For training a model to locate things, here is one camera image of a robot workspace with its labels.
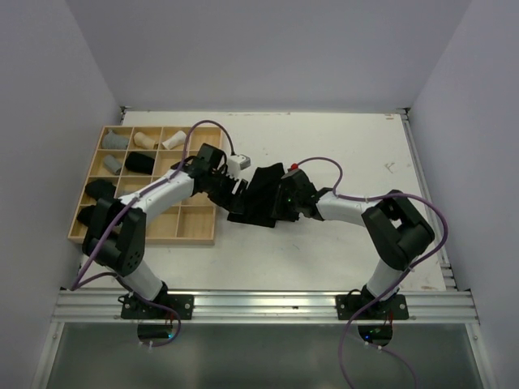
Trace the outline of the white underwear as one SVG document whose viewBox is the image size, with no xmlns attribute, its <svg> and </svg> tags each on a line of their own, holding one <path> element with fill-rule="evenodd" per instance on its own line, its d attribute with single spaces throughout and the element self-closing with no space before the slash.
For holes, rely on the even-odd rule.
<svg viewBox="0 0 519 389">
<path fill-rule="evenodd" d="M 162 134 L 161 146 L 165 150 L 174 150 L 183 146 L 187 141 L 187 133 L 183 130 L 165 129 Z"/>
</svg>

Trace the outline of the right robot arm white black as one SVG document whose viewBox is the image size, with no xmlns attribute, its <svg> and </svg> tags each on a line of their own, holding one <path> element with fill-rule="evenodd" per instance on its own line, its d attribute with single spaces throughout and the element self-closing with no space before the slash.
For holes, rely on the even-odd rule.
<svg viewBox="0 0 519 389">
<path fill-rule="evenodd" d="M 272 216 L 296 221 L 303 215 L 319 221 L 341 221 L 366 228 L 380 257 L 374 273 L 361 290 L 335 296 L 340 320 L 406 320 L 410 315 L 398 278 L 435 240 L 435 233 L 401 192 L 389 199 L 361 203 L 341 199 L 330 188 L 317 190 L 308 176 L 295 169 L 281 178 Z"/>
</svg>

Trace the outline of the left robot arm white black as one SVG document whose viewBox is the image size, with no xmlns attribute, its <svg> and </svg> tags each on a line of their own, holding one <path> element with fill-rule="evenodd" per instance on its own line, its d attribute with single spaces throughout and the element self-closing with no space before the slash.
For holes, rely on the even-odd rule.
<svg viewBox="0 0 519 389">
<path fill-rule="evenodd" d="M 200 193 L 230 213 L 243 213 L 247 181 L 238 175 L 250 165 L 247 156 L 226 154 L 205 143 L 196 155 L 183 156 L 144 188 L 97 200 L 82 251 L 127 290 L 124 319 L 182 318 L 184 305 L 169 295 L 166 283 L 144 260 L 147 227 L 173 205 Z"/>
</svg>

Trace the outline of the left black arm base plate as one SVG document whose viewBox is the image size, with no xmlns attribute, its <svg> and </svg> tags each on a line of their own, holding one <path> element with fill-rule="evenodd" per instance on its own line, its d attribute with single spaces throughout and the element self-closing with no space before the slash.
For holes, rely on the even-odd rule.
<svg viewBox="0 0 519 389">
<path fill-rule="evenodd" d="M 174 310 L 181 320 L 190 320 L 194 309 L 194 296 L 190 294 L 161 294 L 153 301 L 144 301 L 136 295 L 122 295 L 118 298 L 122 304 L 122 319 L 160 320 L 173 319 Z"/>
</svg>

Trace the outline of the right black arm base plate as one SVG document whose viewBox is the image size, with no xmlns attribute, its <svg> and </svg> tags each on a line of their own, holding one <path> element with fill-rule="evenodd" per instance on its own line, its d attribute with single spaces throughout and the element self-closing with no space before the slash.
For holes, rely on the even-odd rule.
<svg viewBox="0 0 519 389">
<path fill-rule="evenodd" d="M 351 317 L 365 305 L 373 300 L 373 296 L 364 290 L 354 289 L 347 294 L 335 296 L 335 308 L 337 318 L 342 321 Z M 394 293 L 389 299 L 378 301 L 373 306 L 363 310 L 355 320 L 407 320 L 410 317 L 405 296 Z"/>
</svg>

